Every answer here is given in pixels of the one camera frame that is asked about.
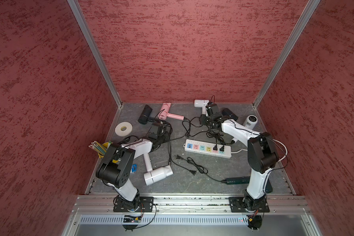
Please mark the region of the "dark green hair dryer back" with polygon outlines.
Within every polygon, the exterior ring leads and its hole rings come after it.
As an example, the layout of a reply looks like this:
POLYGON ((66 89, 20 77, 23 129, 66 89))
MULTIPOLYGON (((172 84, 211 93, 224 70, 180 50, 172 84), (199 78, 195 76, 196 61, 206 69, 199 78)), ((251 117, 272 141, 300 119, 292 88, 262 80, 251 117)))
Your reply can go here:
POLYGON ((237 121, 238 120, 238 116, 232 112, 229 108, 224 108, 222 110, 222 116, 226 117, 226 118, 229 118, 229 119, 232 119, 234 121, 237 121))

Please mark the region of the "white power strip coloured sockets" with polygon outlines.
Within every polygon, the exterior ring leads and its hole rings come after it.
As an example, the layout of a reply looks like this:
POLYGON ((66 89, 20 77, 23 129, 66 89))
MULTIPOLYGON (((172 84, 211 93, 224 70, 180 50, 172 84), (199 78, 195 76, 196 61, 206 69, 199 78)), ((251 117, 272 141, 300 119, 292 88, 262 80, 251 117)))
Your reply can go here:
POLYGON ((231 147, 227 145, 186 139, 183 147, 184 150, 187 152, 210 155, 226 159, 230 159, 232 157, 231 147))

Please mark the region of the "white round hair dryer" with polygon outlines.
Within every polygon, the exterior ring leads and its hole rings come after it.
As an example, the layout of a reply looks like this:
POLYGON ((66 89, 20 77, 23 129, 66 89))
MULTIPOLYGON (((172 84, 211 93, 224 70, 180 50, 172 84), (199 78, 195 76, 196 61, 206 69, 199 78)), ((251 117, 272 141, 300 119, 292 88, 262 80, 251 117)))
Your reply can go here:
MULTIPOLYGON (((245 119, 244 123, 242 124, 241 129, 253 130, 257 123, 258 123, 258 118, 257 118, 255 115, 249 115, 249 116, 245 119)), ((244 143, 244 144, 247 143, 247 140, 249 139, 248 136, 249 136, 251 133, 249 133, 249 132, 247 132, 247 131, 242 131, 242 132, 243 132, 242 138, 241 138, 241 139, 237 139, 237 138, 234 137, 234 138, 231 140, 231 144, 234 144, 234 143, 236 143, 237 141, 240 141, 240 142, 242 142, 242 143, 244 143)))

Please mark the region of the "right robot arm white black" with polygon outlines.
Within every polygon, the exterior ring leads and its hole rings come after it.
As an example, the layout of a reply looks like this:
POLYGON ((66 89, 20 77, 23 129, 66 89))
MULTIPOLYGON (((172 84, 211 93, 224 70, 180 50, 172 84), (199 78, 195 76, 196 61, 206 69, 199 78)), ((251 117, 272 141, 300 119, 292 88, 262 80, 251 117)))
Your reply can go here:
POLYGON ((204 109, 201 117, 204 125, 228 134, 246 145, 251 175, 243 204, 248 212, 254 212, 266 203, 265 188, 269 173, 279 161, 276 144, 269 133, 253 131, 223 115, 213 102, 207 102, 204 109))

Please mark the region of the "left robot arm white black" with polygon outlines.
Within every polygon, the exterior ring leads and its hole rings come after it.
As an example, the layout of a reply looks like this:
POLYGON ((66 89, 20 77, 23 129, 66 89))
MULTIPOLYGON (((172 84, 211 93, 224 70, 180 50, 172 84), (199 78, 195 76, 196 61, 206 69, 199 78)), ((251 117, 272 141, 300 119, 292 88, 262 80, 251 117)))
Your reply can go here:
POLYGON ((149 153, 170 137, 170 126, 165 122, 153 123, 146 137, 128 144, 111 144, 96 169, 95 176, 104 185, 114 188, 120 200, 135 210, 140 204, 139 190, 129 180, 133 161, 142 156, 147 172, 144 174, 146 185, 161 181, 173 174, 170 165, 152 168, 149 153))

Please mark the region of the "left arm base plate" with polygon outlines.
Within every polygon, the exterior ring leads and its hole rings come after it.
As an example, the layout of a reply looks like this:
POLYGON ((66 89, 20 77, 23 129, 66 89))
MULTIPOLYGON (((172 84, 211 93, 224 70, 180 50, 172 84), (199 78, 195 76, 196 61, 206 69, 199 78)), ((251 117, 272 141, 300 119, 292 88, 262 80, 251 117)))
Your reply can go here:
POLYGON ((128 201, 117 196, 113 200, 113 212, 152 212, 154 197, 140 196, 136 197, 133 201, 128 201))

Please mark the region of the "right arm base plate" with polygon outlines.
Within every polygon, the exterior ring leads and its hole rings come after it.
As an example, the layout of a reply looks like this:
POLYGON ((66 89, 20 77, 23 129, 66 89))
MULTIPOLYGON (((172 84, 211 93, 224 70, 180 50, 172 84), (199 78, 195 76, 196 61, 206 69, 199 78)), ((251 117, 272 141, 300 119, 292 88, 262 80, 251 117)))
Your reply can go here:
POLYGON ((230 197, 229 199, 229 207, 231 213, 247 213, 247 214, 254 214, 254 213, 269 213, 270 209, 268 203, 265 199, 263 199, 255 209, 247 209, 244 197, 230 197))

